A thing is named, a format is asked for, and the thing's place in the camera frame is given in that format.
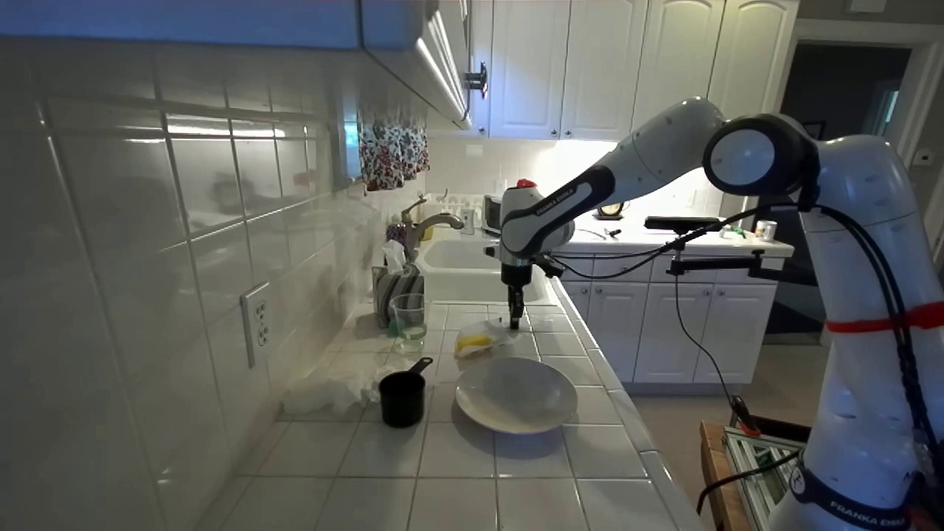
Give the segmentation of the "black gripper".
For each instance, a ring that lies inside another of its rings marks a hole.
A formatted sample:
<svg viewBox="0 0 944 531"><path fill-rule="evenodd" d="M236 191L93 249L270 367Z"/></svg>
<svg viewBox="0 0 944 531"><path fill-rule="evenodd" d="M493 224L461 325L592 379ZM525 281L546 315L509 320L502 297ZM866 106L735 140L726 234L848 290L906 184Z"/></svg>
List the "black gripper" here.
<svg viewBox="0 0 944 531"><path fill-rule="evenodd" d="M508 290L509 328L518 328L522 314L525 314L525 287L531 284L531 268L527 266L505 266L502 284Z"/></svg>

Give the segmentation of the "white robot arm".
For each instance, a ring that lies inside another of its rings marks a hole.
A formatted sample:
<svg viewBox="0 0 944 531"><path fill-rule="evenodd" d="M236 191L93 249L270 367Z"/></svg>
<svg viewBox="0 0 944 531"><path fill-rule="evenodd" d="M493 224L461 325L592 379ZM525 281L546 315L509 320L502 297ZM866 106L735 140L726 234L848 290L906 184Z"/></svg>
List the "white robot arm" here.
<svg viewBox="0 0 944 531"><path fill-rule="evenodd" d="M551 196L502 197L508 303L602 204L698 169L756 215L789 212L831 337L812 433L772 531L907 531L912 492L944 479L944 290L906 165L878 135L813 140L787 116L729 119L683 98Z"/></svg>

